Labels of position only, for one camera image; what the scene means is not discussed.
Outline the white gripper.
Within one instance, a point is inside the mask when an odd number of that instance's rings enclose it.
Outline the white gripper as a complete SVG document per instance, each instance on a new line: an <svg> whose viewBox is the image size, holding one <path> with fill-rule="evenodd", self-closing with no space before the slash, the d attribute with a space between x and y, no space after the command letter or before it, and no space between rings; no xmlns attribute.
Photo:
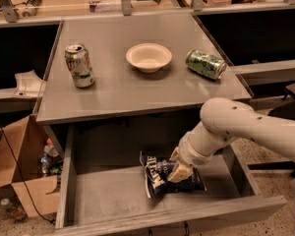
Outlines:
<svg viewBox="0 0 295 236"><path fill-rule="evenodd" d="M191 166L199 167L208 163L212 154L213 147L207 140L207 135L187 132L170 155L170 160L176 162L167 180L179 183L188 179L193 174Z"/></svg>

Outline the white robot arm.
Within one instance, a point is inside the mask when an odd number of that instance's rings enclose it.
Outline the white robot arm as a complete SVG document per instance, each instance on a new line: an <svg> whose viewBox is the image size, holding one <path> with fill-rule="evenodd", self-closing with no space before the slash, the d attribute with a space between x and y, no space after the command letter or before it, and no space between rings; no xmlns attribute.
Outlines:
<svg viewBox="0 0 295 236"><path fill-rule="evenodd" d="M168 180L179 183L238 138L250 140L295 162L295 121L265 116L242 102L216 97L204 103L200 123L187 132L171 154Z"/></svg>

